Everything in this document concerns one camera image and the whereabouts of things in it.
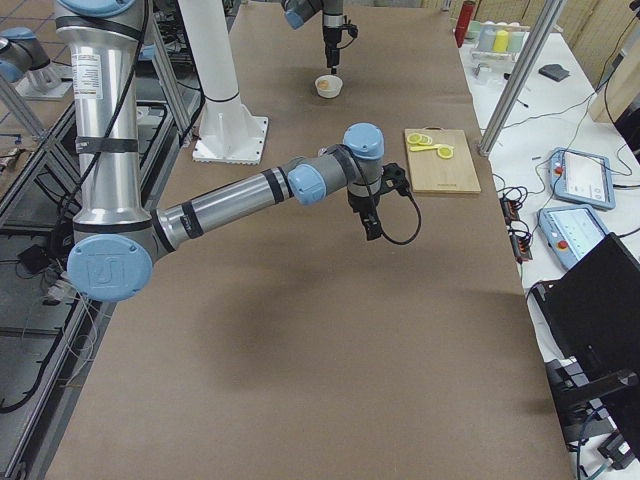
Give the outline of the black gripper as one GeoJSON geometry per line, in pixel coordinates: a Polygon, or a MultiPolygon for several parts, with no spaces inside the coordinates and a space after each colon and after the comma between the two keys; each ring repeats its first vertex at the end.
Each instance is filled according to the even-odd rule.
{"type": "Polygon", "coordinates": [[[331,75],[337,74],[339,66],[339,43],[341,41],[340,30],[324,30],[323,40],[325,44],[326,65],[331,75]]]}
{"type": "Polygon", "coordinates": [[[374,210],[379,204],[380,194],[378,192],[364,196],[347,192],[348,203],[354,213],[358,213],[361,223],[365,229],[366,240],[373,241],[383,236],[383,227],[379,216],[374,210]]]}

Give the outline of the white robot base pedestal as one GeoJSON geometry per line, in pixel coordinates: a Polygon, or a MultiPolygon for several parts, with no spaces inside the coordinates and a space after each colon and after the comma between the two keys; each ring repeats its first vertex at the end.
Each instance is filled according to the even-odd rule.
{"type": "Polygon", "coordinates": [[[268,119],[252,115],[242,102],[223,5],[186,0],[179,8],[205,97],[193,158],[256,165],[268,119]]]}

